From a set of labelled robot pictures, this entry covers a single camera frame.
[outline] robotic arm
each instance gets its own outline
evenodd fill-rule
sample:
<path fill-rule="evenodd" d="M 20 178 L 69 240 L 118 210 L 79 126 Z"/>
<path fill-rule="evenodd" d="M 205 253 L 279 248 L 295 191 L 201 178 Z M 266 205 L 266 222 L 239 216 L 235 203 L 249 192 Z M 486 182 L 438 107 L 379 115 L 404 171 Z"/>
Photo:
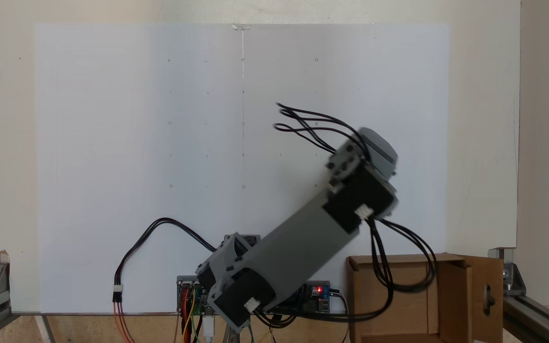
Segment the robotic arm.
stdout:
<path fill-rule="evenodd" d="M 255 310 L 267 311 L 292 295 L 357 236 L 362 220 L 381 219 L 395 207 L 388 182 L 395 150 L 373 130 L 358 134 L 329 158 L 329 189 L 253 247 L 238 233 L 228 236 L 196 269 L 210 289 L 208 304 L 236 332 L 249 325 Z"/>

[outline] white whiteboard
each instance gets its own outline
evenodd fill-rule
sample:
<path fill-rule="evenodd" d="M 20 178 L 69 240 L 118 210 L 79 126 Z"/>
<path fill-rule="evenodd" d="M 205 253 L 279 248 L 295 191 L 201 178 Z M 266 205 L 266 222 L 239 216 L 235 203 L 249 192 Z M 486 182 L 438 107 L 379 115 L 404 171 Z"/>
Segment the white whiteboard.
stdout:
<path fill-rule="evenodd" d="M 327 154 L 272 129 L 275 101 L 388 139 L 394 220 L 445 249 L 446 26 L 40 24 L 36 37 L 42 313 L 109 312 L 113 272 L 158 217 L 216 244 L 268 233 L 324 187 Z M 414 251 L 383 236 L 388 253 Z M 314 278 L 342 287 L 366 238 Z M 176 276 L 208 254 L 157 229 L 124 269 L 125 311 L 173 311 Z"/>

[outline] cardboard box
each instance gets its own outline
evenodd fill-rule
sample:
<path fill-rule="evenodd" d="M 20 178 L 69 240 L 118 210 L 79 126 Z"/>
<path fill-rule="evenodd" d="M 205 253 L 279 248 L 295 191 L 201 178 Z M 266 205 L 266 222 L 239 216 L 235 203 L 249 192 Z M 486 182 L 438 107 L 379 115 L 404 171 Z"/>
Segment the cardboard box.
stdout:
<path fill-rule="evenodd" d="M 351 324 L 352 343 L 501 343 L 503 260 L 437 254 L 438 276 L 427 291 L 394 294 L 379 317 Z M 394 282 L 423 280 L 423 255 L 387 257 Z M 372 269 L 372 256 L 350 256 L 349 310 L 366 313 L 383 306 L 387 289 Z"/>

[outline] yellow wire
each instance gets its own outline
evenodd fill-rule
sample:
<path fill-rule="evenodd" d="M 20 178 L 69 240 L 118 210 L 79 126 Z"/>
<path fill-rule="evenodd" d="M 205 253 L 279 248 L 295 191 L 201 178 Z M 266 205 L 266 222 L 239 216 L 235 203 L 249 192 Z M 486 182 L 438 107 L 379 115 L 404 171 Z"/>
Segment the yellow wire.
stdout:
<path fill-rule="evenodd" d="M 268 331 L 262 336 L 262 338 L 261 338 L 259 341 L 257 341 L 257 343 L 262 343 L 262 341 L 266 338 L 266 336 L 268 336 L 269 333 L 270 333 L 270 330 L 268 330 Z"/>
<path fill-rule="evenodd" d="M 196 302 L 196 289 L 194 289 L 194 293 L 192 293 L 192 308 L 190 309 L 190 318 L 185 321 L 185 327 L 183 328 L 183 332 L 181 333 L 181 337 L 185 337 L 185 331 L 188 330 L 188 324 L 190 323 L 190 319 L 192 319 L 192 315 L 194 315 L 194 303 Z"/>

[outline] hole in cardboard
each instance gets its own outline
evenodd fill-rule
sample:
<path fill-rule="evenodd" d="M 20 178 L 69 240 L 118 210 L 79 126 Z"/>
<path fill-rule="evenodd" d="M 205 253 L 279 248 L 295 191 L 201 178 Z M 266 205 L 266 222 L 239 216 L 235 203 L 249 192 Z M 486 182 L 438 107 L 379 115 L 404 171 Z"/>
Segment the hole in cardboard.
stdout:
<path fill-rule="evenodd" d="M 495 304 L 495 298 L 490 295 L 490 286 L 484 285 L 484 294 L 482 296 L 482 312 L 488 317 L 490 316 L 490 307 Z"/>

